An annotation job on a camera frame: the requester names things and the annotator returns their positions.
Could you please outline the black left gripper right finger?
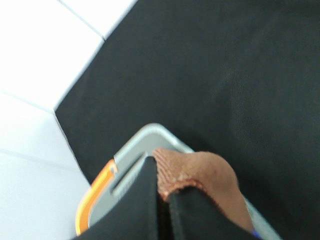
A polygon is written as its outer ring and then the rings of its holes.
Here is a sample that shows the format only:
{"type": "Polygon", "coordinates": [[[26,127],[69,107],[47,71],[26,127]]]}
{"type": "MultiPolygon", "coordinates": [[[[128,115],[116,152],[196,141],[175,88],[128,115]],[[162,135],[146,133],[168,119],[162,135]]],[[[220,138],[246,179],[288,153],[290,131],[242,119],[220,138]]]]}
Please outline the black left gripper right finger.
{"type": "Polygon", "coordinates": [[[174,240],[256,240],[227,219],[210,198],[195,187],[172,193],[168,198],[174,240]]]}

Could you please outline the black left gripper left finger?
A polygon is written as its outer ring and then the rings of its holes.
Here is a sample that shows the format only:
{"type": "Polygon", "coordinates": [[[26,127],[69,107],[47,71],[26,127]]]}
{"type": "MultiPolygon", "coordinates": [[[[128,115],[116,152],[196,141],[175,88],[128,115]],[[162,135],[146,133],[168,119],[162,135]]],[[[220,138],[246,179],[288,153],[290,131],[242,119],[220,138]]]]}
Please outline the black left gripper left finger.
{"type": "Polygon", "coordinates": [[[76,240],[157,240],[157,167],[151,156],[144,160],[122,199],[76,240]]]}

